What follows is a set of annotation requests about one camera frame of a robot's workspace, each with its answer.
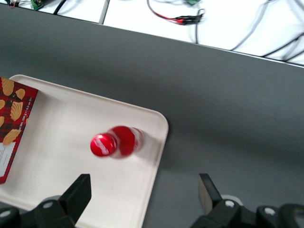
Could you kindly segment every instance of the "gray table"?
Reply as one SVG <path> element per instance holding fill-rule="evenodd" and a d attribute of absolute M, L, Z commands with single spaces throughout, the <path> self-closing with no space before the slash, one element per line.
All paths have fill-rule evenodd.
<path fill-rule="evenodd" d="M 0 75 L 25 74 L 164 114 L 144 228 L 201 215 L 198 174 L 260 205 L 304 204 L 304 69 L 0 5 Z"/>

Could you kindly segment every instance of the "white desk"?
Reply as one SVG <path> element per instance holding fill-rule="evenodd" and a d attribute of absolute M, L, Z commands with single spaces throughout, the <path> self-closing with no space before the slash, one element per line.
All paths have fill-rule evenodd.
<path fill-rule="evenodd" d="M 52 14 L 61 0 L 45 0 L 43 2 L 45 2 L 44 7 L 39 9 L 39 12 Z M 6 4 L 6 1 L 0 0 L 0 3 Z M 102 23 L 107 5 L 108 0 L 66 0 L 58 12 L 58 15 L 94 23 Z M 21 2 L 19 7 L 31 9 L 31 3 L 28 2 L 28 0 Z"/>
<path fill-rule="evenodd" d="M 198 6 L 184 0 L 150 0 L 152 8 L 166 16 L 196 15 Z M 206 14 L 199 24 L 199 43 L 222 49 L 232 49 L 252 28 L 265 0 L 202 0 L 200 8 Z M 269 3 L 264 17 L 252 36 L 236 51 L 261 56 L 304 32 L 304 11 L 293 0 L 274 0 Z M 104 25 L 151 35 L 195 42 L 194 25 L 178 25 L 154 15 L 146 0 L 110 0 Z M 292 52 L 304 48 L 304 38 Z M 280 59 L 287 49 L 271 57 Z M 291 62 L 304 64 L 304 54 Z"/>

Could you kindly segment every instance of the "red plaid box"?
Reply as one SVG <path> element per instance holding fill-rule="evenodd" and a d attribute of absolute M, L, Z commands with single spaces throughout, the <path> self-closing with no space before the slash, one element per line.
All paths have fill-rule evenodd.
<path fill-rule="evenodd" d="M 4 183 L 38 90 L 3 77 L 0 79 L 0 183 Z"/>

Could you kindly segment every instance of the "red bottle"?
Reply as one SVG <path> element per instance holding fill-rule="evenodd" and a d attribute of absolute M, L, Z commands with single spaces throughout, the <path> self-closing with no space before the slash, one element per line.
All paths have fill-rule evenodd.
<path fill-rule="evenodd" d="M 99 157 L 126 157 L 141 149 L 143 132 L 137 128 L 117 126 L 97 134 L 91 141 L 91 151 Z"/>

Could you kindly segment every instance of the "white tray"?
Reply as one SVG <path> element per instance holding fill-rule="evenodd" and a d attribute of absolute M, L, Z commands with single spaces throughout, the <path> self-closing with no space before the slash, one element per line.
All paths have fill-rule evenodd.
<path fill-rule="evenodd" d="M 92 198 L 77 227 L 142 227 L 168 132 L 164 116 L 28 76 L 11 79 L 39 93 L 0 201 L 31 210 L 89 173 Z M 92 137 L 116 125 L 143 130 L 144 147 L 120 160 L 94 156 Z"/>

